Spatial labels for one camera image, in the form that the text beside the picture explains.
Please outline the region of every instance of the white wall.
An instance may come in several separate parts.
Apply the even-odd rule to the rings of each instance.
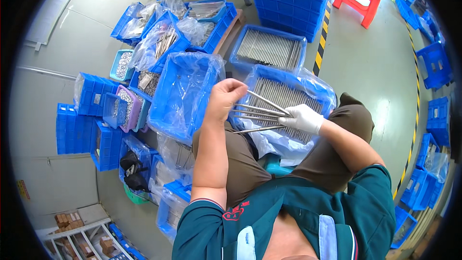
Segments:
[[[127,6],[138,1],[151,0],[71,0],[49,43],[39,51],[23,46],[17,64],[108,78],[122,46],[109,35]],[[16,71],[9,109],[13,169],[16,180],[25,181],[31,199],[23,204],[36,229],[54,226],[57,212],[98,201],[95,166],[88,154],[66,158],[56,153],[56,104],[72,103],[72,97],[72,81]]]

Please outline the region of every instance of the teal plastic stool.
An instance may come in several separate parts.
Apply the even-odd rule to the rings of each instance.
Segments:
[[[265,164],[265,170],[269,174],[276,175],[276,178],[288,175],[296,166],[293,167],[281,167],[281,157],[275,154],[268,154]]]

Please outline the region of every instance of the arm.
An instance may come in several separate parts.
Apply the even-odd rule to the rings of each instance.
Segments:
[[[234,103],[247,92],[247,86],[235,79],[216,84],[210,94],[202,124],[197,158],[194,165],[191,202],[206,198],[226,208],[228,155],[225,121]]]
[[[326,138],[351,172],[356,173],[373,164],[385,166],[384,160],[366,141],[323,118],[307,105],[286,110],[293,118],[279,118],[281,124]]]

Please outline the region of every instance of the bare hand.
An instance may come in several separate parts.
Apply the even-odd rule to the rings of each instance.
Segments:
[[[234,103],[246,95],[247,88],[247,85],[234,78],[215,84],[210,93],[204,123],[224,124]]]

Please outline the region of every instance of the white glove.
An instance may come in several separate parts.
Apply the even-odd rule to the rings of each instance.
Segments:
[[[287,107],[286,111],[289,112],[293,118],[281,117],[278,119],[280,124],[318,135],[319,129],[324,121],[322,115],[305,104],[296,107]]]

